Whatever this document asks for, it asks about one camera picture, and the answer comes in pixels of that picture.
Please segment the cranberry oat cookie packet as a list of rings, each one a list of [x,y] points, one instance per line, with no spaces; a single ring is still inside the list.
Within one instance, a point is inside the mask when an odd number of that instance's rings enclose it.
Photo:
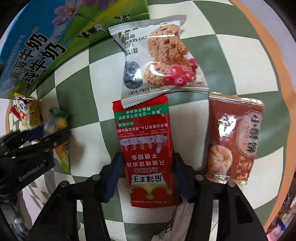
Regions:
[[[186,20],[186,15],[173,15],[125,22],[108,29],[125,51],[123,108],[161,94],[209,91],[203,71],[180,39]]]

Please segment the colourful candy ball bag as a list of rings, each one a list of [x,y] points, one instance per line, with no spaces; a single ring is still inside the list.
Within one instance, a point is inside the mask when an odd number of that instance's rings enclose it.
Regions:
[[[44,136],[68,127],[69,114],[67,112],[51,108],[49,109],[49,114],[50,119],[46,121],[44,125]],[[65,172],[69,170],[69,140],[54,148],[54,158],[58,161]]]

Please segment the cardboard milk box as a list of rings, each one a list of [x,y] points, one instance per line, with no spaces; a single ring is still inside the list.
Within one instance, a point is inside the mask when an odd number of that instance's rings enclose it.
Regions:
[[[108,28],[149,18],[147,1],[30,1],[1,38],[1,97],[29,95]]]

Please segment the red spicy strip packet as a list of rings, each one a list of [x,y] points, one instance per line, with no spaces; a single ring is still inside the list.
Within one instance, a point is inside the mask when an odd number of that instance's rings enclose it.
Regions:
[[[123,108],[118,100],[112,107],[131,205],[176,205],[179,194],[173,174],[168,96],[163,94],[131,108]]]

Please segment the yellow panda snack packet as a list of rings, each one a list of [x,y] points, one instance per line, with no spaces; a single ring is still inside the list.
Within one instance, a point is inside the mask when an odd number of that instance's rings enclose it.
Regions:
[[[33,128],[42,122],[39,102],[31,97],[14,93],[16,104],[11,107],[11,112],[25,128]]]

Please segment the green white checkered mat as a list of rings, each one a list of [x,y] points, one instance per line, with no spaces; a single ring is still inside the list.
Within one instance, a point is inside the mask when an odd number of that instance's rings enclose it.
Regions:
[[[116,1],[107,11],[82,6],[69,18],[68,41],[113,16],[153,19],[186,15],[181,39],[201,66],[211,91],[264,102],[259,148],[243,192],[264,227],[280,210],[295,168],[295,42],[264,1]],[[121,96],[125,55],[113,38],[89,40],[69,49],[32,97],[43,113],[59,108],[71,115],[74,144],[69,171],[59,166],[23,190],[35,221],[57,183],[81,181],[110,163],[119,150],[112,102]]]

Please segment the brown pastry packet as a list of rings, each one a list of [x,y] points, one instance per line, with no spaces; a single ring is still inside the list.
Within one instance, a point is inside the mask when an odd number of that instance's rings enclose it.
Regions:
[[[206,175],[218,183],[248,183],[258,149],[264,103],[255,98],[209,93]]]

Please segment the white wafer packet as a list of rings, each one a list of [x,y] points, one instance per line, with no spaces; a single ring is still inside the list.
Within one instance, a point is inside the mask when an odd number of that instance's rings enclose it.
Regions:
[[[193,213],[194,204],[182,202],[176,207],[168,226],[159,234],[152,237],[155,240],[185,240]]]

